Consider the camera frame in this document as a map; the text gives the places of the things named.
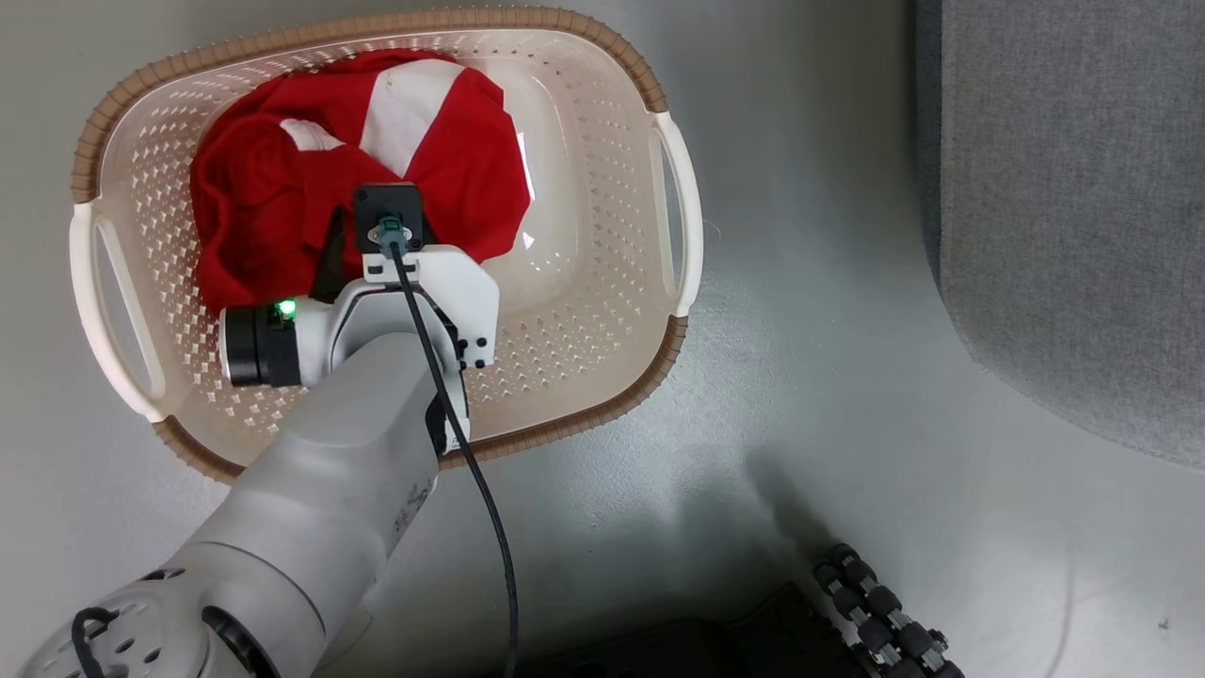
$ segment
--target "gray sofa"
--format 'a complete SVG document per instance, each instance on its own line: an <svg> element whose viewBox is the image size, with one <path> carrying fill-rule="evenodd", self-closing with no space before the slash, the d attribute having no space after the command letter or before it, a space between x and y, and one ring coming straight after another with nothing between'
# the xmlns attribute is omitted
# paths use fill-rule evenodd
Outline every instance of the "gray sofa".
<svg viewBox="0 0 1205 678"><path fill-rule="evenodd" d="M987 371L1205 467L1205 2L918 0L934 277Z"/></svg>

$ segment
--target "red cloth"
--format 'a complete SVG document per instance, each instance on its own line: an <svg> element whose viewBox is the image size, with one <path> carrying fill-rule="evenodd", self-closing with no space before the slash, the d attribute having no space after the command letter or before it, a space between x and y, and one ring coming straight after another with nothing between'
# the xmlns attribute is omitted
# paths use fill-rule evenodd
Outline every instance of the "red cloth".
<svg viewBox="0 0 1205 678"><path fill-rule="evenodd" d="M418 185L441 242L477 261L510 250L530 197L502 90L447 57L392 49L239 99L192 165L206 305L308 294L336 207L347 218L343 273L359 277L352 197L396 181Z"/></svg>

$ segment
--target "laundry basket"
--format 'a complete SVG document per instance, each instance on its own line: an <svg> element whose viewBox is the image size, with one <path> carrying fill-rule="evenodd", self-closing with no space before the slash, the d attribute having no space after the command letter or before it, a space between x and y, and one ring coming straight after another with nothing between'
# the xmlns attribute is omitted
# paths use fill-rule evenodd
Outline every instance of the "laundry basket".
<svg viewBox="0 0 1205 678"><path fill-rule="evenodd" d="M96 107L76 152L70 247L76 303L105 376L212 478L231 482L305 391L234 389L222 377L217 316L193 277L193 154L208 124L255 86L398 47L452 54L501 86L530 175L515 248L486 263L501 289L496 362L465 373L478 456L611 421L647 399L677 358L703 270L699 191L656 76L611 29L563 10L464 8L204 47L139 70ZM677 276L671 222L681 223ZM114 337L98 234L145 378Z"/></svg>

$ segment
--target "glossy floor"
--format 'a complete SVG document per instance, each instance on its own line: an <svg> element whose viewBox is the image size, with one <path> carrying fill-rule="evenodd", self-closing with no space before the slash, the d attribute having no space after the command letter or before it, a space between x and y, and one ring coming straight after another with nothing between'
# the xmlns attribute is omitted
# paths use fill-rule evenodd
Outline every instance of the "glossy floor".
<svg viewBox="0 0 1205 678"><path fill-rule="evenodd" d="M66 277L75 137L112 83L242 33L406 2L12 0L0 23L0 673L170 555L225 489L104 382ZM678 366L624 420L486 467L524 654L727 617L854 544L970 676L1205 665L1205 477L1122 450L966 358L921 250L894 0L580 0L660 76L707 214ZM501 658L496 547L446 474L328 674Z"/></svg>

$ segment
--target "basket rim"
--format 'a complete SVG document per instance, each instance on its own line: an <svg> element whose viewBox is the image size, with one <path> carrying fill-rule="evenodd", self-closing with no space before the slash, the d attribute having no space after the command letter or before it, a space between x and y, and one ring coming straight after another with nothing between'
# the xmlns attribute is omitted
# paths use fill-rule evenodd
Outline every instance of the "basket rim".
<svg viewBox="0 0 1205 678"><path fill-rule="evenodd" d="M584 14L553 7L482 7L412 11L372 17L336 19L311 25L259 33L199 47L147 64L117 83L84 123L71 171L71 194L76 204L94 200L100 191L100 165L117 124L134 104L158 87L216 67L281 52L317 47L330 42L371 39L382 35L428 34L443 30L535 29L582 37L610 54L631 78L645 106L652 113L669 110L665 93L645 58L601 22ZM669 316L662 346L648 369L613 399L540 426L495 438L474 442L478 460L498 459L568 438L613 421L645 402L665 381L677 361L686 338L687 318ZM152 423L155 435L186 465L205 476L231 484L243 467L202 446L175 415ZM441 468L464 466L462 455L448 455Z"/></svg>

